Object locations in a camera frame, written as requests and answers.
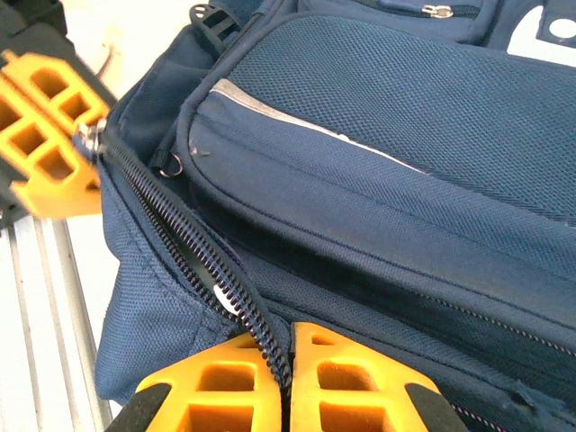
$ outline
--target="front pocket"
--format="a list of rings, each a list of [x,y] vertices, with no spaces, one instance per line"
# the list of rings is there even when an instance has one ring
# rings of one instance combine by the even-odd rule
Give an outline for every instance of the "front pocket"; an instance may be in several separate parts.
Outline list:
[[[499,0],[299,0],[301,12],[344,14],[435,39],[478,44]]]
[[[190,143],[196,155],[194,184],[269,231],[266,238],[223,220],[206,202],[206,219],[228,237],[260,245],[299,275],[317,278],[320,266],[323,275],[332,275],[323,284],[333,291],[407,320],[576,407],[571,391],[576,339],[568,327],[574,317],[570,308],[549,315],[552,319],[540,316],[573,304],[574,282],[529,265],[529,256],[480,243],[482,234],[474,238],[443,226],[440,214],[466,222],[466,215],[457,213],[469,193],[278,112],[228,81],[220,81],[200,106]],[[468,223],[503,207],[488,199],[469,205]],[[494,216],[491,223],[483,228],[497,226]],[[271,241],[274,247],[266,244]],[[292,246],[280,247],[283,242]],[[548,292],[531,286],[548,287]],[[561,316],[566,327],[555,323]],[[522,359],[518,352],[524,353]],[[551,365],[560,371],[551,371]]]
[[[514,137],[515,169],[534,142],[549,157],[564,150],[540,163],[573,162],[563,135],[538,135],[560,123],[573,134],[559,92],[573,72],[324,16],[281,24],[237,59],[180,119],[179,156],[206,220],[575,411],[576,231],[555,221],[574,210],[572,177],[540,165],[531,187],[513,178],[517,195],[502,198],[491,189],[501,184],[475,183],[492,165],[445,162],[464,181],[422,158],[487,145],[499,155]],[[535,82],[537,115],[521,111]],[[186,108],[200,101],[188,130]],[[502,101],[519,107],[520,123],[499,117],[510,107]],[[557,201],[535,208],[543,186],[544,203]]]

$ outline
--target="seam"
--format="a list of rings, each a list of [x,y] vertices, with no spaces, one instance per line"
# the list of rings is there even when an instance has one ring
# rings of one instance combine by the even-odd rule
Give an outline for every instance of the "seam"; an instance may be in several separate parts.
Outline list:
[[[472,377],[472,378],[474,378],[474,379],[476,379],[476,380],[478,380],[478,381],[480,381],[480,382],[482,382],[482,383],[488,384],[489,386],[491,386],[491,387],[493,387],[493,388],[495,388],[495,389],[497,389],[497,390],[500,390],[501,392],[506,393],[506,395],[507,395],[508,397],[509,397],[510,393],[513,392],[512,389],[503,388],[503,387],[501,387],[500,385],[498,385],[497,383],[492,382],[491,380],[487,380],[486,378],[480,377],[477,373],[473,373],[473,372],[470,372],[470,371],[466,371],[466,370],[464,370],[464,369],[462,369],[462,368],[460,368],[460,367],[458,367],[458,366],[454,366],[454,365],[451,365],[451,364],[444,363],[444,362],[442,362],[441,360],[436,360],[435,358],[429,357],[429,356],[427,356],[427,355],[425,355],[425,354],[416,353],[416,352],[414,352],[414,351],[411,350],[411,349],[407,349],[407,348],[404,348],[404,347],[400,347],[400,346],[398,346],[398,345],[396,345],[396,344],[394,344],[394,343],[386,342],[386,341],[381,340],[381,339],[379,339],[379,338],[363,336],[361,333],[358,333],[357,331],[352,330],[351,328],[344,327],[344,326],[342,326],[341,324],[335,323],[335,322],[333,322],[333,320],[331,320],[331,319],[319,319],[319,318],[317,318],[317,317],[314,317],[313,315],[310,315],[308,312],[305,312],[305,311],[302,311],[302,310],[299,310],[299,309],[296,309],[296,308],[293,308],[293,307],[290,307],[290,306],[287,306],[287,305],[282,305],[282,304],[279,303],[278,301],[275,301],[275,300],[270,299],[270,298],[268,298],[268,297],[265,297],[265,300],[269,303],[268,308],[270,309],[270,311],[275,310],[275,314],[278,315],[278,316],[280,316],[280,317],[282,317],[282,315],[283,315],[283,314],[282,314],[282,308],[289,308],[289,309],[292,309],[293,311],[296,311],[297,313],[300,313],[300,314],[303,314],[303,315],[306,315],[306,316],[310,316],[310,317],[316,318],[317,320],[320,320],[320,321],[327,322],[327,323],[333,325],[334,327],[344,329],[344,330],[349,331],[350,333],[353,333],[353,334],[355,334],[355,335],[361,336],[361,337],[363,337],[363,338],[371,339],[371,340],[373,340],[373,341],[375,341],[375,342],[379,342],[379,343],[384,344],[384,345],[386,345],[386,346],[388,346],[388,347],[392,347],[392,348],[398,349],[399,351],[402,351],[402,352],[404,352],[404,353],[408,353],[408,354],[411,354],[411,355],[413,355],[413,356],[415,356],[415,357],[418,357],[418,358],[421,358],[421,359],[424,359],[424,360],[428,360],[429,362],[432,362],[432,363],[434,363],[434,364],[436,364],[436,365],[442,365],[442,366],[447,367],[448,369],[450,369],[450,370],[452,370],[452,371],[456,371],[456,372],[461,373],[461,374],[464,374],[464,375],[466,375],[466,376],[470,376],[470,377]],[[547,410],[547,412],[548,412],[549,414],[552,414],[554,417],[556,417],[557,419],[563,421],[564,423],[566,423],[566,424],[568,424],[568,425],[576,426],[576,425],[574,425],[573,423],[571,423],[570,421],[566,420],[565,418],[562,418],[562,416],[560,415],[560,413],[553,412],[553,411],[550,411],[550,410]]]
[[[194,336],[190,338],[190,346],[188,347],[188,349],[186,349],[186,351],[188,351],[188,355],[190,355],[191,351],[192,351],[192,347],[194,346],[194,343],[196,342],[196,340],[198,339],[198,334],[200,333],[200,327],[202,326],[202,321],[204,320],[204,314],[206,312],[207,308],[202,308],[202,312],[200,312],[200,319],[199,319],[199,325],[196,326],[196,331],[194,332]]]
[[[126,135],[126,127],[125,127],[126,124],[128,122],[130,122],[131,118],[133,117],[130,113],[130,108],[133,107],[134,104],[136,104],[138,102],[138,100],[142,96],[142,93],[147,88],[153,86],[154,83],[158,80],[158,77],[160,75],[160,71],[166,66],[168,61],[171,59],[174,51],[176,51],[176,49],[180,48],[180,45],[184,43],[185,38],[178,37],[178,36],[183,36],[184,33],[188,32],[188,31],[189,31],[189,29],[186,29],[186,27],[184,27],[181,30],[181,32],[178,33],[178,35],[176,35],[175,43],[170,44],[170,46],[166,49],[166,51],[164,51],[164,53],[162,53],[160,55],[160,57],[154,62],[154,64],[152,64],[148,73],[139,82],[138,89],[136,90],[134,95],[130,98],[130,101],[126,104],[126,106],[122,110],[122,113],[118,117],[118,121],[117,121],[118,122],[118,128],[120,131],[120,137],[122,139],[124,139],[125,135]]]
[[[198,114],[198,115],[199,115],[200,117],[206,118],[203,114]],[[363,193],[359,193],[359,192],[357,192],[357,191],[355,191],[355,190],[352,190],[352,189],[349,189],[349,188],[347,188],[347,187],[345,187],[345,186],[343,186],[343,185],[341,185],[341,184],[333,183],[333,182],[327,180],[326,178],[319,177],[318,175],[315,175],[315,174],[313,174],[313,173],[304,171],[304,170],[298,168],[297,166],[291,165],[291,164],[289,164],[289,163],[287,163],[287,162],[284,162],[284,161],[282,161],[282,160],[279,160],[279,159],[277,159],[277,158],[275,158],[275,157],[271,157],[271,156],[269,156],[269,155],[267,155],[267,154],[265,154],[265,153],[263,153],[263,152],[255,149],[255,148],[251,148],[251,147],[249,147],[249,146],[247,146],[247,145],[245,145],[245,144],[243,144],[243,143],[235,140],[234,137],[230,137],[230,136],[226,135],[225,133],[223,133],[223,130],[224,130],[224,129],[222,129],[222,130],[213,130],[213,129],[211,129],[211,132],[214,133],[214,134],[217,135],[217,136],[220,136],[220,137],[224,138],[225,140],[229,140],[229,141],[234,142],[236,145],[241,146],[241,147],[243,147],[244,149],[247,149],[248,151],[251,151],[251,152],[253,152],[253,153],[256,153],[256,154],[260,155],[260,156],[263,157],[263,158],[267,158],[267,159],[269,159],[269,160],[272,160],[273,162],[275,162],[275,163],[277,163],[277,164],[279,164],[279,165],[281,165],[281,166],[284,166],[284,167],[287,167],[287,168],[289,168],[289,169],[291,169],[291,170],[300,172],[300,173],[304,174],[305,176],[309,176],[309,177],[312,177],[312,178],[316,178],[317,180],[321,181],[322,183],[335,186],[335,187],[337,187],[338,189],[342,189],[342,190],[347,191],[347,192],[349,192],[349,193],[351,193],[351,194],[354,194],[354,195],[356,195],[356,196],[360,196],[360,197],[362,197],[362,198],[364,198],[364,199],[366,199],[366,200],[368,200],[368,201],[370,201],[370,202],[372,202],[372,203],[375,203],[375,204],[377,204],[377,205],[379,205],[379,206],[382,206],[382,207],[388,208],[388,209],[392,209],[392,210],[394,210],[394,211],[396,211],[396,212],[400,212],[400,213],[402,213],[402,214],[405,214],[405,215],[407,215],[407,216],[409,216],[409,217],[411,217],[411,218],[413,218],[413,219],[415,219],[415,220],[418,220],[418,221],[421,221],[421,222],[426,223],[426,224],[427,224],[428,226],[430,226],[430,227],[434,227],[434,228],[437,228],[437,229],[439,229],[439,230],[442,230],[443,232],[449,233],[449,234],[451,234],[451,235],[453,235],[453,236],[455,236],[455,237],[457,237],[457,238],[459,238],[459,239],[466,240],[466,241],[471,242],[471,243],[473,243],[474,245],[478,245],[478,246],[480,246],[480,247],[482,247],[482,248],[487,248],[489,251],[496,252],[496,253],[501,254],[501,255],[503,255],[503,256],[505,256],[505,257],[510,257],[510,258],[512,258],[512,259],[517,260],[519,263],[523,263],[523,264],[525,264],[525,265],[527,265],[527,266],[533,266],[533,267],[535,267],[535,268],[538,268],[539,270],[542,270],[542,271],[545,272],[546,274],[552,275],[552,276],[557,277],[557,278],[560,278],[560,279],[563,279],[563,280],[566,281],[566,282],[570,282],[570,283],[572,283],[572,284],[576,284],[576,280],[575,280],[575,279],[571,279],[570,277],[566,276],[565,274],[557,274],[557,273],[554,273],[554,272],[550,272],[548,269],[541,267],[541,266],[540,266],[539,264],[537,264],[537,263],[526,261],[526,260],[523,259],[523,258],[520,258],[520,257],[518,257],[518,256],[513,256],[513,255],[511,255],[509,252],[505,252],[505,251],[500,250],[500,249],[498,249],[498,248],[494,248],[494,247],[491,247],[491,246],[482,244],[481,242],[479,242],[479,241],[476,240],[476,239],[470,238],[470,237],[468,237],[468,236],[466,236],[466,235],[463,235],[463,234],[461,234],[461,233],[458,233],[458,232],[453,232],[453,231],[451,231],[450,229],[448,229],[448,228],[446,228],[446,227],[439,226],[439,225],[435,224],[434,222],[432,222],[432,221],[430,221],[430,220],[426,220],[426,219],[424,219],[424,218],[422,218],[422,217],[420,217],[420,216],[418,216],[418,215],[412,214],[412,213],[407,212],[407,211],[405,211],[405,210],[403,210],[403,209],[399,209],[399,208],[397,208],[397,207],[395,207],[395,206],[391,206],[391,205],[389,205],[387,202],[382,202],[382,201],[376,200],[376,199],[374,199],[372,196],[365,195],[365,194],[363,194]],[[193,158],[192,158],[192,161],[193,161],[194,165],[196,166],[196,168],[198,169],[198,171],[202,174],[202,176],[203,176],[209,183],[211,183],[211,185],[213,185],[212,181],[211,181],[210,179],[208,179],[207,175],[204,174],[204,172],[203,172],[203,171],[200,169],[200,167],[196,164],[196,162],[195,162],[195,160],[194,160]]]
[[[253,149],[251,149],[251,148],[247,148],[247,147],[244,146],[243,144],[239,144],[239,145],[241,145],[242,147],[245,147],[245,148],[248,149],[248,150],[255,151],[256,153],[258,153],[256,150],[253,150]],[[267,155],[262,155],[262,156],[265,157],[265,158],[269,158],[269,159],[271,159],[271,160],[274,160],[274,159],[268,157]],[[506,305],[506,306],[509,306],[509,307],[512,308],[512,309],[515,309],[515,310],[517,310],[517,311],[522,311],[522,312],[524,312],[524,313],[526,313],[526,314],[528,314],[528,315],[534,316],[534,317],[538,317],[539,319],[544,320],[544,321],[547,321],[547,322],[549,322],[549,323],[551,323],[551,324],[558,325],[558,326],[560,326],[560,327],[563,327],[563,328],[565,328],[565,329],[569,329],[569,330],[571,330],[571,331],[575,331],[575,330],[576,330],[576,328],[573,328],[573,327],[571,327],[571,326],[569,326],[569,325],[566,325],[566,324],[564,324],[564,323],[555,321],[555,320],[550,319],[550,318],[548,318],[548,317],[545,317],[545,316],[536,314],[536,313],[534,313],[532,310],[527,310],[527,309],[525,309],[525,308],[520,308],[520,307],[518,307],[518,306],[515,305],[515,304],[509,303],[508,301],[503,301],[502,299],[498,299],[498,298],[491,297],[491,296],[489,296],[488,294],[486,294],[486,293],[484,293],[484,292],[477,292],[477,291],[475,291],[473,288],[469,288],[469,287],[460,285],[460,284],[458,284],[458,283],[454,283],[454,282],[448,281],[448,280],[446,280],[446,279],[444,279],[444,278],[441,278],[441,277],[438,277],[438,276],[435,276],[435,275],[432,275],[432,274],[427,274],[427,273],[425,273],[425,272],[422,272],[422,271],[418,271],[418,270],[409,268],[409,267],[407,267],[407,266],[405,266],[405,265],[399,265],[399,264],[397,264],[397,263],[392,262],[391,260],[387,260],[387,259],[384,259],[384,258],[382,258],[382,257],[380,257],[380,256],[376,256],[376,255],[374,255],[374,254],[372,254],[372,253],[365,252],[365,251],[363,251],[362,249],[359,249],[359,248],[356,248],[356,247],[350,247],[350,246],[345,245],[345,244],[343,244],[343,243],[341,243],[341,242],[339,242],[339,241],[336,241],[336,240],[334,240],[334,239],[332,239],[332,238],[327,238],[327,237],[322,236],[322,235],[320,235],[320,234],[318,234],[318,233],[316,233],[316,232],[312,232],[312,231],[310,231],[309,229],[305,229],[305,228],[299,227],[299,226],[297,226],[297,225],[294,225],[294,224],[290,223],[289,221],[279,219],[279,218],[275,217],[274,215],[271,215],[271,214],[268,213],[268,212],[265,212],[265,211],[256,209],[256,208],[252,207],[251,205],[247,204],[246,202],[243,202],[243,201],[240,200],[239,198],[236,198],[236,197],[230,195],[228,192],[222,190],[219,186],[217,186],[216,184],[214,184],[214,183],[204,174],[204,172],[197,166],[196,161],[195,161],[193,158],[192,158],[192,162],[193,162],[194,166],[197,168],[198,172],[202,175],[202,177],[203,177],[213,188],[215,188],[217,191],[219,191],[221,194],[224,194],[225,196],[229,197],[229,198],[230,198],[231,200],[233,200],[234,202],[239,203],[239,204],[243,205],[244,207],[247,207],[248,209],[250,209],[250,210],[253,211],[253,212],[258,212],[258,213],[260,213],[261,215],[266,216],[268,219],[271,219],[272,221],[279,222],[279,223],[281,223],[281,224],[283,224],[283,225],[286,225],[286,226],[288,226],[288,227],[291,227],[291,228],[293,228],[293,229],[295,229],[295,230],[303,231],[303,232],[305,232],[305,233],[307,233],[307,234],[309,234],[309,235],[311,235],[311,236],[313,236],[313,237],[315,237],[315,238],[322,239],[322,240],[327,241],[327,242],[332,243],[332,244],[336,244],[336,245],[338,245],[338,246],[340,246],[340,247],[342,247],[342,248],[351,250],[351,251],[356,252],[356,253],[358,253],[358,254],[362,254],[362,255],[364,255],[364,256],[371,257],[371,258],[376,259],[377,261],[382,262],[382,263],[385,263],[385,264],[387,264],[387,265],[394,266],[394,267],[397,267],[397,268],[399,268],[399,269],[401,269],[401,270],[409,271],[409,272],[411,272],[411,273],[413,273],[413,274],[415,274],[415,275],[421,275],[421,276],[427,277],[427,278],[429,278],[429,279],[433,279],[433,280],[439,281],[439,282],[441,282],[441,283],[451,285],[451,286],[453,286],[454,288],[460,288],[460,289],[462,289],[462,290],[464,290],[464,291],[466,291],[466,292],[468,292],[468,293],[473,293],[473,294],[479,295],[479,296],[481,296],[481,297],[490,299],[490,300],[492,300],[492,301],[495,301],[495,302],[504,304],[504,305]],[[293,169],[293,170],[302,172],[302,171],[299,170],[298,168],[293,168],[292,166],[289,166],[289,165],[287,165],[287,164],[285,164],[285,163],[283,163],[283,162],[279,162],[279,161],[275,161],[275,162],[278,162],[278,163],[281,164],[281,165],[285,165],[286,167],[289,167],[289,168],[291,168],[291,169]],[[311,174],[309,174],[309,173],[304,173],[304,172],[302,172],[302,173],[305,174],[306,176],[314,176],[314,175],[311,175]],[[338,187],[338,188],[340,188],[340,189],[347,190],[347,189],[344,188],[343,186],[340,186],[340,185],[337,185],[337,184],[332,184],[332,183],[330,183],[330,182],[328,182],[328,181],[326,181],[326,180],[324,180],[324,179],[319,179],[319,180],[324,181],[324,182],[326,182],[326,183],[329,183],[329,184],[331,184],[331,185],[334,185],[335,187]],[[359,193],[357,193],[357,192],[355,192],[355,191],[349,191],[349,192],[351,192],[351,193],[353,193],[353,194],[358,194],[359,196],[365,197],[365,195],[361,195],[361,194],[359,194]],[[391,209],[397,211],[397,209],[394,209],[393,207],[387,206],[387,205],[384,204],[384,203],[377,202],[377,201],[375,201],[374,199],[369,198],[369,197],[366,197],[366,198],[368,198],[368,199],[370,199],[371,201],[373,201],[373,202],[375,202],[375,203],[377,203],[377,204],[380,204],[380,205],[382,205],[382,206],[384,206],[384,207],[388,207],[388,208],[391,208]],[[465,240],[468,240],[468,241],[473,242],[473,240],[470,240],[469,238],[462,237],[462,239],[465,239]],[[507,254],[502,253],[502,252],[500,252],[500,251],[498,251],[498,250],[494,250],[494,252],[501,253],[501,254],[504,255],[504,256],[507,255]],[[519,258],[516,258],[516,257],[514,257],[514,256],[511,256],[511,257],[514,258],[514,259],[516,259],[516,260],[518,260],[519,262],[522,262],[522,263],[524,263],[524,264],[528,264],[528,263],[525,263],[523,260],[521,260],[521,259],[519,259]],[[568,282],[574,283],[574,281],[572,281],[571,279],[566,279],[566,278],[564,278],[564,277],[558,276],[557,274],[552,274],[552,273],[550,273],[550,272],[547,272],[547,273],[548,273],[549,275],[553,275],[553,276],[555,276],[555,277],[558,277],[558,278],[562,278],[562,279],[564,279],[564,280],[567,280]]]
[[[109,190],[109,186],[104,185],[103,186],[103,192]],[[202,313],[208,309],[208,306],[206,306],[205,304],[203,304],[201,301],[199,301],[198,299],[194,298],[194,294],[191,292],[188,292],[185,290],[184,287],[181,287],[182,291],[180,292],[179,290],[175,289],[174,287],[170,286],[170,284],[167,284],[165,282],[162,281],[162,278],[160,276],[160,274],[158,274],[157,269],[154,267],[153,263],[152,263],[152,257],[150,255],[154,254],[154,251],[152,249],[152,247],[150,248],[150,250],[152,251],[152,254],[148,254],[146,253],[142,247],[138,244],[138,242],[136,241],[135,237],[135,232],[134,232],[134,228],[130,227],[130,220],[127,220],[127,215],[125,214],[126,211],[124,211],[123,209],[121,209],[116,200],[119,199],[124,203],[124,206],[126,206],[126,208],[128,209],[128,206],[126,205],[126,203],[124,202],[124,200],[122,199],[122,197],[120,196],[120,193],[115,191],[116,193],[116,197],[112,197],[112,199],[110,200],[112,203],[112,206],[114,207],[114,209],[121,215],[122,217],[122,222],[124,224],[124,227],[126,228],[126,230],[128,230],[128,232],[130,233],[130,242],[132,242],[134,244],[134,246],[136,247],[136,249],[140,252],[140,254],[144,257],[146,263],[149,266],[149,269],[151,271],[151,273],[155,276],[157,283],[162,286],[165,289],[166,293],[171,294],[172,296],[176,297],[182,304],[185,304],[186,306],[194,306],[193,303],[196,303],[198,305],[200,305],[200,307],[202,308]],[[146,241],[147,243],[149,243],[148,239],[145,236],[142,236],[144,238],[144,241]],[[174,277],[172,277],[172,275],[169,274],[168,271],[166,271],[166,275],[167,277],[170,278],[170,280],[172,281],[173,284],[177,285],[178,287],[180,287],[180,283],[174,279]]]

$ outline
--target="zipper pull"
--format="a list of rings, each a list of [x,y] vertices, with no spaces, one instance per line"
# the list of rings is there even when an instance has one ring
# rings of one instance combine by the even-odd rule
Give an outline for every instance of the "zipper pull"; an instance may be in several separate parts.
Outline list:
[[[454,16],[454,12],[450,6],[432,6],[430,4],[426,4],[422,8],[422,12],[424,14],[430,15],[431,18],[452,18]]]
[[[78,132],[74,137],[74,142],[77,147],[90,158],[94,158],[100,152],[100,134],[106,127],[106,119],[100,119],[95,126],[87,126],[80,124]]]

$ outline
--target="black plastic buckle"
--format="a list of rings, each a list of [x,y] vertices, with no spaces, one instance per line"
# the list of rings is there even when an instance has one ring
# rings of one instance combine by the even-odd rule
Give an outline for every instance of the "black plastic buckle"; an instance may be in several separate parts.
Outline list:
[[[234,18],[218,6],[197,4],[190,9],[190,22],[196,40],[209,52],[214,60],[226,49],[224,41],[233,32],[239,32],[240,26]]]
[[[540,41],[576,48],[576,35],[562,37],[552,33],[551,28],[554,27],[553,23],[558,20],[570,20],[576,23],[576,3],[573,0],[546,1],[536,38]]]

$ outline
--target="nylon fabric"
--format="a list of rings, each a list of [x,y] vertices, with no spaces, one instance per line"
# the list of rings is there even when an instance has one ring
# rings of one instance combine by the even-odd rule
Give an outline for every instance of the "nylon fabric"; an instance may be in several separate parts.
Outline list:
[[[575,348],[576,321],[567,305],[576,302],[576,283],[554,274],[560,272],[555,256],[538,262],[527,253],[563,244],[573,274],[571,229],[563,228],[566,237],[554,235],[554,222],[273,120],[218,93],[199,107],[190,141],[210,153],[193,160],[197,174],[191,176],[203,216],[229,239],[576,407],[576,356],[507,328]],[[217,205],[208,203],[213,199]],[[543,230],[550,237],[527,242],[531,232]],[[496,244],[487,238],[495,232],[508,236],[498,235]],[[568,266],[564,272],[571,274]],[[310,301],[311,290],[280,302],[299,298],[314,316],[327,304],[338,307],[335,300]],[[338,316],[346,320],[344,312]],[[372,316],[359,325],[366,332],[382,320]],[[525,356],[518,359],[517,352]],[[550,364],[562,372],[550,371]]]
[[[312,16],[275,29],[229,78],[280,111],[574,225],[576,107],[567,69]]]
[[[152,156],[178,115],[184,99],[212,67],[212,56],[185,26],[150,71],[122,98],[108,122],[144,161]]]
[[[104,235],[120,268],[98,347],[96,391],[124,404],[146,376],[225,341],[235,326],[170,275],[103,169],[100,178]]]
[[[549,403],[556,408],[560,406],[559,412],[547,418],[528,413],[512,401],[517,397],[517,386],[502,373],[405,323],[295,277],[278,268],[277,263],[266,262],[242,247],[236,248],[255,284],[269,299],[272,313],[292,321],[316,322],[414,367],[432,377],[452,403],[462,404],[497,425],[506,425],[508,432],[576,430],[573,423],[563,421],[561,413],[566,411],[558,400]],[[527,387],[525,390],[525,394],[534,392]],[[545,405],[535,406],[541,409]]]

